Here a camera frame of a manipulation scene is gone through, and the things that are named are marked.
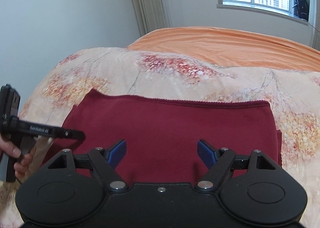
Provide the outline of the person's left hand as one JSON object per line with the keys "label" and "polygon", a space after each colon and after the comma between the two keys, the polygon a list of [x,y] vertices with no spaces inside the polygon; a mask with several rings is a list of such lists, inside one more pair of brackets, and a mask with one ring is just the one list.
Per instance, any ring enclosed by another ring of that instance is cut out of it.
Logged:
{"label": "person's left hand", "polygon": [[1,134],[1,181],[14,182],[16,174],[14,166],[21,162],[35,146],[36,140],[32,137],[12,135],[12,141]]}

